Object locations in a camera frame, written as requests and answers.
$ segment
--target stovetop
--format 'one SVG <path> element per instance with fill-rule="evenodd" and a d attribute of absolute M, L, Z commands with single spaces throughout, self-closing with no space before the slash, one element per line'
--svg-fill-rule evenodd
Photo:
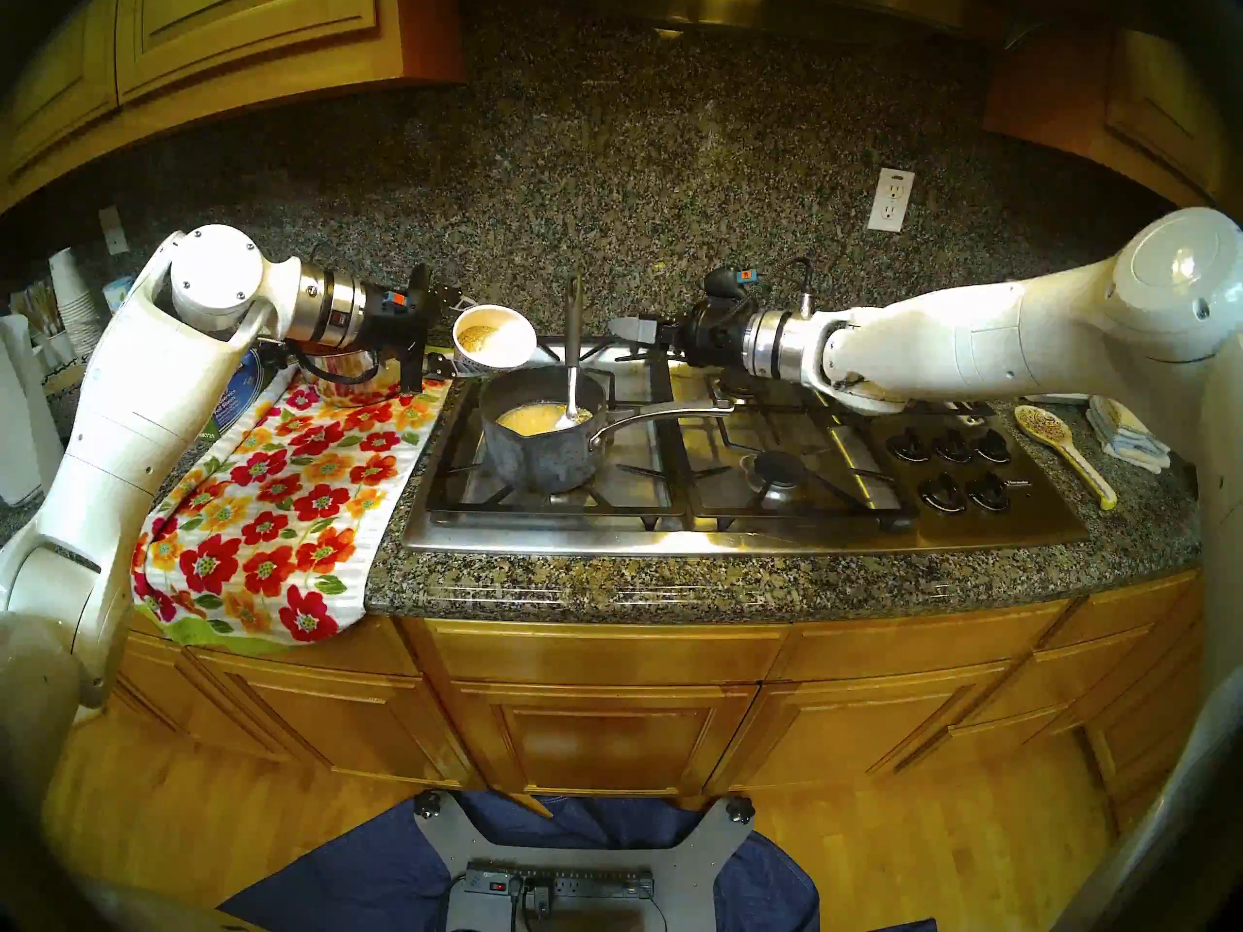
<path fill-rule="evenodd" d="M 543 338 L 532 363 L 559 363 L 561 343 Z M 1086 536 L 1018 441 L 989 426 L 987 405 L 864 418 L 807 388 L 609 340 L 587 342 L 580 365 L 605 386 L 610 418 L 664 400 L 726 398 L 735 410 L 622 427 L 588 483 L 521 493 L 491 472 L 481 384 L 465 381 L 419 486 L 408 547 L 674 557 L 952 551 Z"/>

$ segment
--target white paper towel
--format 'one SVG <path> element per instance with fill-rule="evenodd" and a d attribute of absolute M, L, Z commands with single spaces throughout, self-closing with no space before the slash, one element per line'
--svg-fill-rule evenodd
<path fill-rule="evenodd" d="M 39 487 L 47 492 L 65 454 L 52 411 L 44 396 L 44 374 L 30 345 L 30 323 L 21 314 L 0 317 L 0 497 L 15 505 Z"/>

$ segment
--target yellow liquid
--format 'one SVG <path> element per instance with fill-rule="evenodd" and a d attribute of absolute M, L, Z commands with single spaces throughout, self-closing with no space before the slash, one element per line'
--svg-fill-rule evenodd
<path fill-rule="evenodd" d="M 523 437 L 533 437 L 536 434 L 547 434 L 557 430 L 557 421 L 561 420 L 564 413 L 564 404 L 523 404 L 520 408 L 513 408 L 513 410 L 506 410 L 497 418 L 496 423 Z M 590 419 L 590 410 L 585 408 L 578 409 L 579 424 Z"/>

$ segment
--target upper cabinet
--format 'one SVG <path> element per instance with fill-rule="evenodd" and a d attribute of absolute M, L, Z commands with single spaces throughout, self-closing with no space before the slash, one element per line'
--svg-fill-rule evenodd
<path fill-rule="evenodd" d="M 1030 34 L 997 58 L 984 129 L 1086 157 L 1178 206 L 1238 212 L 1211 94 L 1177 46 L 1145 32 Z"/>
<path fill-rule="evenodd" d="M 117 108 L 116 25 L 117 0 L 89 0 L 30 60 L 5 104 L 6 170 Z"/>
<path fill-rule="evenodd" d="M 122 102 L 205 70 L 375 27 L 375 0 L 121 0 Z"/>
<path fill-rule="evenodd" d="M 9 99 L 0 211 L 200 119 L 324 89 L 464 78 L 456 0 L 92 0 Z"/>

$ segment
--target burner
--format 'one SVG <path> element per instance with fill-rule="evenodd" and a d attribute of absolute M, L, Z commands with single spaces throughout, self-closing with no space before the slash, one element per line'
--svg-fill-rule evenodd
<path fill-rule="evenodd" d="M 941 471 L 937 477 L 924 481 L 920 485 L 920 497 L 924 503 L 947 514 L 957 514 L 967 509 L 967 498 L 962 496 L 958 482 L 946 471 Z"/>
<path fill-rule="evenodd" d="M 901 434 L 895 434 L 885 441 L 885 446 L 889 447 L 889 452 L 895 457 L 901 457 L 904 461 L 911 464 L 924 464 L 931 460 L 929 449 L 924 446 L 924 441 L 915 432 L 915 427 L 907 427 Z"/>
<path fill-rule="evenodd" d="M 1009 464 L 1009 447 L 1006 446 L 1006 437 L 989 427 L 984 436 L 976 441 L 976 454 L 986 461 L 993 464 Z"/>
<path fill-rule="evenodd" d="M 971 460 L 971 447 L 962 439 L 962 434 L 953 427 L 947 430 L 945 436 L 932 441 L 932 450 L 951 464 L 967 464 Z"/>
<path fill-rule="evenodd" d="M 807 465 L 787 451 L 764 451 L 752 465 L 756 478 L 773 487 L 798 487 L 807 480 Z"/>
<path fill-rule="evenodd" d="M 1009 495 L 1006 493 L 1006 482 L 992 471 L 986 473 L 981 480 L 967 485 L 967 497 L 986 511 L 997 513 L 1009 511 Z"/>
<path fill-rule="evenodd" d="M 727 367 L 716 379 L 716 386 L 723 396 L 736 403 L 745 403 L 756 395 L 756 378 L 737 367 Z"/>

